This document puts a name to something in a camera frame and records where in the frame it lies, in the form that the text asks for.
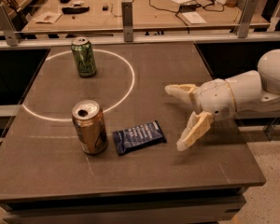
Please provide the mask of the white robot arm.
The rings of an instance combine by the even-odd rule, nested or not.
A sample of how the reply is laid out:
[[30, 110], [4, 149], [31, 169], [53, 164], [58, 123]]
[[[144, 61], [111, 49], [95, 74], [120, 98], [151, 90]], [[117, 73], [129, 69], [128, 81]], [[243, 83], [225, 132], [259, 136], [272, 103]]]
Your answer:
[[183, 151], [205, 135], [215, 121], [231, 119], [245, 110], [280, 110], [280, 49], [262, 55], [257, 70], [227, 79], [217, 78], [201, 86], [172, 84], [165, 91], [192, 110], [176, 143], [177, 149]]

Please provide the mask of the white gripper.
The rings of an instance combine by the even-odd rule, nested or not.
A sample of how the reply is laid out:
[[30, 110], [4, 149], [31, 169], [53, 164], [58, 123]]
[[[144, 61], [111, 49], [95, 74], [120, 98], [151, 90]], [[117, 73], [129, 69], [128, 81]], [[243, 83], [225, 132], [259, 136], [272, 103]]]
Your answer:
[[[171, 84], [165, 87], [167, 94], [185, 102], [195, 102], [195, 84]], [[187, 127], [176, 143], [178, 151], [191, 147], [204, 136], [215, 121], [229, 119], [235, 114], [236, 106], [229, 83], [223, 79], [205, 82], [197, 91], [197, 98], [202, 111], [200, 114], [192, 112]]]

